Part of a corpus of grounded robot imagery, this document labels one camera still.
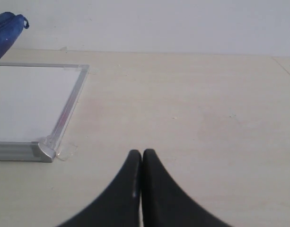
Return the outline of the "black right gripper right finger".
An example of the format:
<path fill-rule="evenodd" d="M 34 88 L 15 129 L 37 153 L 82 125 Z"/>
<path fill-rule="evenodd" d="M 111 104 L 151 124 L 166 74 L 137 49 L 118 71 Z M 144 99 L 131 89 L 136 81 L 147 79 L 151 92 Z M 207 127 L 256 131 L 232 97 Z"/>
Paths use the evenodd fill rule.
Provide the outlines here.
<path fill-rule="evenodd" d="M 142 213 L 145 227 L 229 226 L 179 187 L 153 149 L 143 153 Z"/>

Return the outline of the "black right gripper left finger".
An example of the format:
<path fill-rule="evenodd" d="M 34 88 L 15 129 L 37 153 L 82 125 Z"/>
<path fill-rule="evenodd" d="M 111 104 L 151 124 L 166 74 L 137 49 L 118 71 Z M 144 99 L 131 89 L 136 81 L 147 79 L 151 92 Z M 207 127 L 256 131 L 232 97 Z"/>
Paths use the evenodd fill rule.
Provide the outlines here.
<path fill-rule="evenodd" d="M 140 225 L 142 157 L 131 150 L 105 190 L 61 227 L 138 227 Z"/>

